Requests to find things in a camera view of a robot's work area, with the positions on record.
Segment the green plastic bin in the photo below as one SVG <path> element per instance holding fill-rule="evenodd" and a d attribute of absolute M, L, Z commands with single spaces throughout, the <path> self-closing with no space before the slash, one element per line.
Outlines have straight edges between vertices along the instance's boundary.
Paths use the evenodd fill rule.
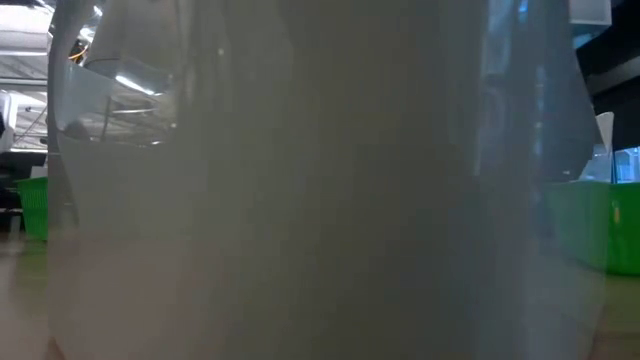
<path fill-rule="evenodd" d="M 27 236 L 33 240 L 47 241 L 47 183 L 46 177 L 20 180 L 18 193 Z"/>
<path fill-rule="evenodd" d="M 579 181 L 547 189 L 564 253 L 610 274 L 640 275 L 640 184 Z"/>

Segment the translucent plastic sheet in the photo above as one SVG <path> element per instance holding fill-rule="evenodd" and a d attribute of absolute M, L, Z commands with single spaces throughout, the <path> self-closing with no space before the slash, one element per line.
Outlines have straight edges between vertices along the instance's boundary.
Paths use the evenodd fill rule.
<path fill-rule="evenodd" d="M 72 83 L 93 6 L 51 64 L 54 106 L 105 94 L 49 121 L 68 360 L 587 358 L 609 195 L 564 2 L 107 0 Z"/>

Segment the green crate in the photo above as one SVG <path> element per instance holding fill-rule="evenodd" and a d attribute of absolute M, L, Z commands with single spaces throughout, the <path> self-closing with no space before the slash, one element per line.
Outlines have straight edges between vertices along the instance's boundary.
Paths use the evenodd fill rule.
<path fill-rule="evenodd" d="M 46 177 L 20 180 L 18 193 L 27 235 L 33 240 L 47 241 L 47 183 Z"/>
<path fill-rule="evenodd" d="M 546 198 L 567 255 L 610 274 L 640 275 L 640 184 L 556 184 Z"/>

